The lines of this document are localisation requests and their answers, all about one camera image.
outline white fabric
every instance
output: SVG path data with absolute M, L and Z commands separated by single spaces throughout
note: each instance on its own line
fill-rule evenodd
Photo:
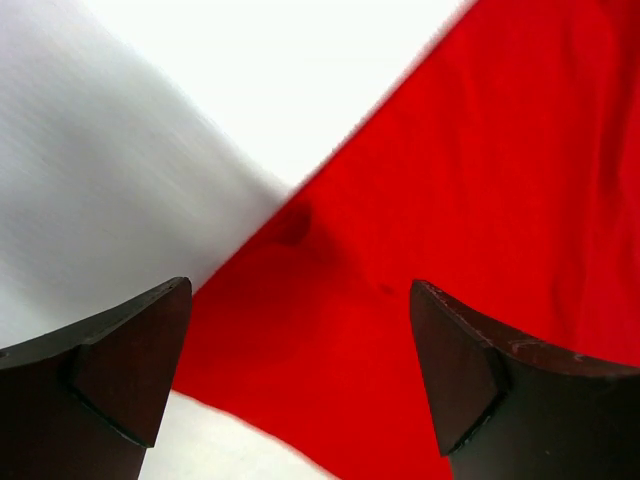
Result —
M 309 459 L 241 420 L 172 393 L 140 480 L 326 480 Z
M 461 3 L 0 1 L 0 348 L 202 285 Z M 172 394 L 142 478 L 327 476 Z

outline red fabric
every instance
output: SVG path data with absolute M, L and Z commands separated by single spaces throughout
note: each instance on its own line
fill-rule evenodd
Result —
M 342 478 L 440 479 L 412 279 L 640 364 L 638 20 L 481 0 L 200 291 L 175 387 Z

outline red cloth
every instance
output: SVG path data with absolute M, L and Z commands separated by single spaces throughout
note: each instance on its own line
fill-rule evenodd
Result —
M 175 387 L 344 479 L 440 479 L 412 279 L 640 364 L 639 20 L 480 0 L 199 292 Z

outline white surface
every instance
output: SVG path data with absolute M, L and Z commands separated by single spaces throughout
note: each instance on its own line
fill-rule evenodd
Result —
M 297 186 L 461 0 L 83 0 L 250 158 Z
M 334 478 L 299 452 L 227 413 L 172 393 L 140 480 Z
M 287 192 L 71 6 L 0 2 L 0 347 L 200 286 Z

